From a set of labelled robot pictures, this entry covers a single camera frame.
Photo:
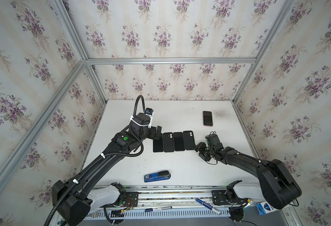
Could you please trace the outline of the black phone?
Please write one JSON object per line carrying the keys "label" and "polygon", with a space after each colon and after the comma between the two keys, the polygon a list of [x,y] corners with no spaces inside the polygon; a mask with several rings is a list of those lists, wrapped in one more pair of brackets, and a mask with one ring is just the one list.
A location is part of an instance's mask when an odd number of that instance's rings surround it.
{"label": "black phone", "polygon": [[182,132],[175,132],[174,134],[174,146],[175,151],[184,151],[184,140],[183,140],[183,133]]}
{"label": "black phone", "polygon": [[154,139],[153,140],[153,152],[154,153],[160,153],[163,152],[164,148],[163,148],[163,135],[161,134],[161,136],[158,139]]}

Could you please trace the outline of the black phone case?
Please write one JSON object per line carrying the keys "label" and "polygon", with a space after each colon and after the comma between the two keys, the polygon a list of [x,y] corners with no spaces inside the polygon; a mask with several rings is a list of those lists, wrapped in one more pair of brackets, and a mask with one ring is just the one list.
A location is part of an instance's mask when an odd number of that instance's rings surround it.
{"label": "black phone case", "polygon": [[183,141],[185,150],[195,150],[195,139],[193,131],[183,131]]}
{"label": "black phone case", "polygon": [[175,151],[174,136],[171,132],[163,134],[163,151],[165,153],[171,153]]}

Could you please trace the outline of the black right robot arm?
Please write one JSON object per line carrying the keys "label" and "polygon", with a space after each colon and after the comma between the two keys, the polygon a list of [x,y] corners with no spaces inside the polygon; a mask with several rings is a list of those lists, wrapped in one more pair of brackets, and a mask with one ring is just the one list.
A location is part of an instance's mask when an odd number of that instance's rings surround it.
{"label": "black right robot arm", "polygon": [[283,162],[261,160],[232,147],[224,147],[216,133],[207,135],[206,142],[197,144],[195,151],[206,163],[213,158],[217,163],[237,167],[256,177],[264,200],[278,210],[302,195],[300,186]]}

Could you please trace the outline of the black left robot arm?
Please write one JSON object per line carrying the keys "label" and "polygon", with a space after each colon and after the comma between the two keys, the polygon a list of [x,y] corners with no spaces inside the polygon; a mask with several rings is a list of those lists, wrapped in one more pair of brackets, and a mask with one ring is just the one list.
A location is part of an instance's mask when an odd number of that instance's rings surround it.
{"label": "black left robot arm", "polygon": [[130,123],[118,132],[108,146],[88,166],[67,181],[59,180],[51,188],[52,209],[45,221],[58,212],[70,226],[78,225],[91,210],[94,200],[88,195],[99,180],[125,157],[137,157],[144,151],[145,139],[160,137],[161,127],[151,125],[153,110],[132,115]]}

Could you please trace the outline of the dark phone at right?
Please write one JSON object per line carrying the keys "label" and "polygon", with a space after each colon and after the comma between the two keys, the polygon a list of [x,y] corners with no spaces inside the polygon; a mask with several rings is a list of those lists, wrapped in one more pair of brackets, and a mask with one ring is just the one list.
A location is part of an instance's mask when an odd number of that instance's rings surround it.
{"label": "dark phone at right", "polygon": [[213,117],[212,112],[210,111],[203,111],[203,125],[204,126],[213,126]]}

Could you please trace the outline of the blue black stapler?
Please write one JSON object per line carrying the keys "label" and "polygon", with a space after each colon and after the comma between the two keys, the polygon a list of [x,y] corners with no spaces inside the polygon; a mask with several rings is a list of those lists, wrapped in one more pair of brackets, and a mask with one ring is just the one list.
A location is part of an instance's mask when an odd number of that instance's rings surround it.
{"label": "blue black stapler", "polygon": [[144,176],[144,182],[154,182],[154,181],[162,181],[162,180],[168,180],[171,178],[171,174],[168,170],[148,174]]}

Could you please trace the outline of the blue marker pen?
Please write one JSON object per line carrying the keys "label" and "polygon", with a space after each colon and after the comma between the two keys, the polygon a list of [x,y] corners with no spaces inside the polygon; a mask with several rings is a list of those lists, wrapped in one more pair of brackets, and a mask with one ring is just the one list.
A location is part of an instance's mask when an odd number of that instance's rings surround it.
{"label": "blue marker pen", "polygon": [[196,202],[201,204],[202,206],[206,207],[207,209],[211,210],[213,213],[217,214],[217,215],[220,215],[221,214],[221,211],[216,209],[215,207],[213,207],[211,204],[199,199],[199,198],[196,198]]}

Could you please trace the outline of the black round connector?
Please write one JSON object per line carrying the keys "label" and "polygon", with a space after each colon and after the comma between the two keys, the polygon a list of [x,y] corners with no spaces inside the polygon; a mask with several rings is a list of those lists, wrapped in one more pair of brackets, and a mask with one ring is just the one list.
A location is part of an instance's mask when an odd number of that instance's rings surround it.
{"label": "black round connector", "polygon": [[234,222],[241,222],[244,219],[244,209],[243,208],[230,208],[229,218]]}

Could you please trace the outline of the blue white cardboard box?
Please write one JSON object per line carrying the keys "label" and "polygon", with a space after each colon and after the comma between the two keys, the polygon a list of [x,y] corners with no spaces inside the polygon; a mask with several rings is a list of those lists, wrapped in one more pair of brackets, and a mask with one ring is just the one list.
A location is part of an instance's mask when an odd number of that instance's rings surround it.
{"label": "blue white cardboard box", "polygon": [[271,206],[268,202],[258,203],[256,207],[260,216],[277,211],[277,209]]}

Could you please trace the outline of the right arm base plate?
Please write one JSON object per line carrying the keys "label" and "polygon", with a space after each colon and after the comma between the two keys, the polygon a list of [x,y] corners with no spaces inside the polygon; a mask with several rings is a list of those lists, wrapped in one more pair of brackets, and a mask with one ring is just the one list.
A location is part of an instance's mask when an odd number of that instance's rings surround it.
{"label": "right arm base plate", "polygon": [[212,190],[212,202],[214,205],[244,205],[249,202],[248,198],[240,198],[231,189],[226,190]]}

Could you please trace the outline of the aluminium rail base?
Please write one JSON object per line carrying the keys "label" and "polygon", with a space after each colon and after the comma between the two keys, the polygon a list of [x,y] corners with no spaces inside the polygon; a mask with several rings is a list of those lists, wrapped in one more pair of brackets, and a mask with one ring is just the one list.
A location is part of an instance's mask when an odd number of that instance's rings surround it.
{"label": "aluminium rail base", "polygon": [[[174,186],[174,187],[126,187],[122,188],[119,185],[109,185],[104,188],[97,188],[92,190],[85,196],[85,201],[90,205],[90,209],[93,211],[99,209],[103,205],[111,204],[116,201],[120,193],[123,192],[138,192],[138,209],[146,208],[160,208],[172,206],[175,208],[180,207],[195,207],[198,206],[196,198],[199,198],[214,207],[212,202],[212,190],[226,190],[225,186]],[[261,189],[256,184],[244,184],[239,183],[235,185],[231,190],[240,198],[248,198],[250,203],[263,202],[261,198]],[[242,205],[221,205],[230,207],[240,207]]]}

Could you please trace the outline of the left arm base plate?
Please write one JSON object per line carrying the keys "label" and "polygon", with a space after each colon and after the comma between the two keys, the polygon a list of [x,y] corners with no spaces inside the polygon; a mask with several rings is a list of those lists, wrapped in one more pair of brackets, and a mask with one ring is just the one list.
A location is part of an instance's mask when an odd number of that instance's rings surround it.
{"label": "left arm base plate", "polygon": [[101,208],[121,208],[123,210],[130,210],[137,207],[139,199],[138,192],[123,192],[114,203],[101,206]]}

